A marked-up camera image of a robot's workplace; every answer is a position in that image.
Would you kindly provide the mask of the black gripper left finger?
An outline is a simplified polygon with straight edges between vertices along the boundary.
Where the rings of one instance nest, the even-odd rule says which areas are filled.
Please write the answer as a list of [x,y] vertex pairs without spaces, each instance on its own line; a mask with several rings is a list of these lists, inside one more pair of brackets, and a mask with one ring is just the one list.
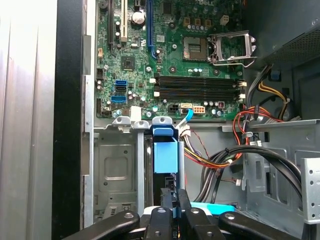
[[169,188],[160,190],[161,206],[145,208],[143,215],[121,211],[86,227],[66,240],[172,240],[173,201]]

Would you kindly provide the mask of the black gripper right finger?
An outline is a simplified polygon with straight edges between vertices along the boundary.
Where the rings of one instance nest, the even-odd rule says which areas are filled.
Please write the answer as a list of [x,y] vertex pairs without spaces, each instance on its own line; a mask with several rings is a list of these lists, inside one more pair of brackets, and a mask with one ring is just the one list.
[[179,189],[183,240],[296,240],[297,238],[241,213],[227,211],[210,222],[204,210],[192,207],[188,193]]

